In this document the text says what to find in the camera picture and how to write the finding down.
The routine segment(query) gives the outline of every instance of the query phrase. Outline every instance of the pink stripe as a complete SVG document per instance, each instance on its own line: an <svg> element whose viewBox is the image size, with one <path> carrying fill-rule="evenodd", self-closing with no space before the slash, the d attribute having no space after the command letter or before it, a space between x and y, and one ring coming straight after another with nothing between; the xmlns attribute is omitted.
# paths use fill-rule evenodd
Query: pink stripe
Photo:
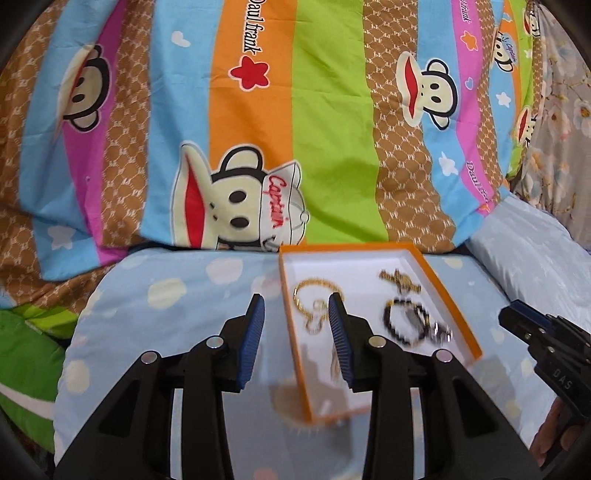
<svg viewBox="0 0 591 480"><path fill-rule="evenodd" d="M453 28L456 35L457 62L460 74L460 108L456 121L456 135L466 158L466 164L460 172L462 182L481 205L478 212L486 216L494 207L492 198L495 192L486 177L480 154L476 146L476 137L480 125L480 107L477 91L482 74L482 35L480 19L475 0L450 0L452 3ZM470 38L476 38L477 50Z"/></svg>
<svg viewBox="0 0 591 480"><path fill-rule="evenodd" d="M85 217L86 227L97 245L101 265L120 260L125 251L100 247L102 243L102 171L105 138L109 117L115 105L115 72L117 50L121 42L121 27L125 13L126 0L121 0L111 13L97 44L102 48L101 58L109 64L111 81L109 92L99 108L99 124L89 132L79 132L68 121L63 123L64 143L70 165L70 173L76 188L80 210Z"/></svg>

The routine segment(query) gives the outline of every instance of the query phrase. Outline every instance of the orange star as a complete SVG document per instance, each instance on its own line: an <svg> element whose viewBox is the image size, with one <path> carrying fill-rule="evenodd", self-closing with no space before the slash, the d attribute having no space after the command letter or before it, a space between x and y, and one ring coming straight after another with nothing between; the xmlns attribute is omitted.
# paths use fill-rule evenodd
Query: orange star
<svg viewBox="0 0 591 480"><path fill-rule="evenodd" d="M464 34L460 37L460 40L466 44L468 50L478 50L478 42L476 37L468 32L468 30L464 30Z"/></svg>

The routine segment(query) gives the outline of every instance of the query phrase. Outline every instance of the black beaded bracelet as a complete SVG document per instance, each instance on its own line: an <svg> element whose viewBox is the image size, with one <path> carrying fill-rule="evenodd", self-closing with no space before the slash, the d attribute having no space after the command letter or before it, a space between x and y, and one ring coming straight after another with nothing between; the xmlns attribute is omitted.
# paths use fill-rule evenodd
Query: black beaded bracelet
<svg viewBox="0 0 591 480"><path fill-rule="evenodd" d="M407 338L400 335L396 328L392 326L392 322L390 319L390 315L392 313L392 305L402 306L406 308L413 308L414 313L417 315L421 324L423 325L422 330L419 331L418 337L416 340L408 340ZM412 300L409 299L393 299L388 300L386 306L384 307L384 326L388 333L392 336L392 338L399 343L405 346L417 346L421 343L429 334L430 330L430 319L429 314L425 310L425 308L420 303L414 303Z"/></svg>

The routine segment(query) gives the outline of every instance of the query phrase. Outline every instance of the white curved stripe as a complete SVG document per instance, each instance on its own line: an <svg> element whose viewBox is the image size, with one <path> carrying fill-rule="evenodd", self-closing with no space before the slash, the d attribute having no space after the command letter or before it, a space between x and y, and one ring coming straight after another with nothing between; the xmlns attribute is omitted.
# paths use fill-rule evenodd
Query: white curved stripe
<svg viewBox="0 0 591 480"><path fill-rule="evenodd" d="M0 383L0 393L9 400L12 400L22 408L34 413L38 417L47 420L53 420L54 403L52 401L39 400L37 398L29 397L24 393L17 392L6 385Z"/></svg>

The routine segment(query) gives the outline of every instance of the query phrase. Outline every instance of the human hand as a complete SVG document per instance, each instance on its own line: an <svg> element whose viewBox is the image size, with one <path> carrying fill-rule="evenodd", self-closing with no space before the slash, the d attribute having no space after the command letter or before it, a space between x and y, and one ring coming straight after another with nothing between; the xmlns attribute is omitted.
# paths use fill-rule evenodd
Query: human hand
<svg viewBox="0 0 591 480"><path fill-rule="evenodd" d="M530 452L534 456L538 466L544 465L548 451L558 437L558 417L564 410L564 402L557 397L550 407L548 416L540 426L538 433L535 434L534 441L531 442ZM568 451L573 446L574 441L583 431L583 426L573 425L569 427L560 438L560 446Z"/></svg>

